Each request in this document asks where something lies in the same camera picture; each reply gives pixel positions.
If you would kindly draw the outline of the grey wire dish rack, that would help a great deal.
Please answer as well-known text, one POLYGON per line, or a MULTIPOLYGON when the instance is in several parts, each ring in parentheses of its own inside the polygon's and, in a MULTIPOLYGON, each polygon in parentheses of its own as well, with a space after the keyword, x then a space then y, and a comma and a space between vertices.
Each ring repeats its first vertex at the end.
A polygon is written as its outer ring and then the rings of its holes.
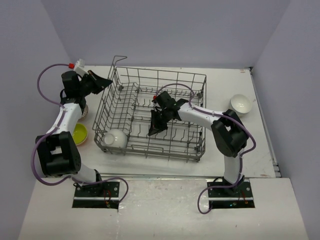
POLYGON ((93 122, 94 142, 105 153, 198 162, 206 150, 204 127, 179 121, 154 98, 170 96, 175 106, 206 106, 205 74, 119 66, 116 55, 93 122))

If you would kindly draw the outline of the yellow-green bowl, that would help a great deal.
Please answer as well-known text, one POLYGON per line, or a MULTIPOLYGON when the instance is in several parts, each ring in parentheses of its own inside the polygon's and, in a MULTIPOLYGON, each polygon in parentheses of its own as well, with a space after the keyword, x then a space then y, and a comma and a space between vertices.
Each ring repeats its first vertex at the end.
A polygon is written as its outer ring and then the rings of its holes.
POLYGON ((85 125, 77 123, 72 133, 74 143, 78 146, 83 144, 88 137, 88 130, 85 125))

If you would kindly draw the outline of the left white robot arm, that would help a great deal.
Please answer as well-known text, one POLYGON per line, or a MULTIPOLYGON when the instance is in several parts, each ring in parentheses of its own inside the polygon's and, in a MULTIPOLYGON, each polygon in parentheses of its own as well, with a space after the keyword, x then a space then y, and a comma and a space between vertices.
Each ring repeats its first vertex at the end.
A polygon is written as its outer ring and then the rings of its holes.
POLYGON ((104 91, 112 80, 102 78, 88 70, 83 75, 70 70, 61 75, 65 97, 59 102, 59 114, 51 129, 35 140, 31 156, 38 156, 45 177, 73 179, 86 184, 86 190, 97 197, 103 193, 104 184, 95 169, 85 166, 73 139, 76 124, 86 106, 86 96, 104 91))

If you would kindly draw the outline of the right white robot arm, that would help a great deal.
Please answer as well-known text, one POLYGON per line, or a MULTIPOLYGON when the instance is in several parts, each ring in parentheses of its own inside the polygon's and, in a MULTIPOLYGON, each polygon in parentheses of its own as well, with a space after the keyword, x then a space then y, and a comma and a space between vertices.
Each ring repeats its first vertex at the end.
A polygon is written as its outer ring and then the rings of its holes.
POLYGON ((242 154, 247 146, 249 134, 233 110, 215 112, 191 104, 186 99, 175 100, 167 91, 153 97, 148 135, 156 135, 168 129, 168 122, 177 120, 189 122, 210 130, 215 145, 224 157, 222 177, 224 193, 233 197, 241 191, 242 154))

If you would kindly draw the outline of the brown patterned bowl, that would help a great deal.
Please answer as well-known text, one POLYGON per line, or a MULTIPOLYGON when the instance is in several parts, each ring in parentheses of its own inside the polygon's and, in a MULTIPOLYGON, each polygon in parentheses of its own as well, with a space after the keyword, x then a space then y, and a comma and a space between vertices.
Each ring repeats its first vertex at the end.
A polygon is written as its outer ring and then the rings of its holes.
POLYGON ((84 110, 83 110, 83 113, 82 113, 80 119, 84 119, 84 118, 87 116, 88 112, 89 112, 89 107, 88 107, 88 105, 86 104, 85 107, 84 107, 84 110))

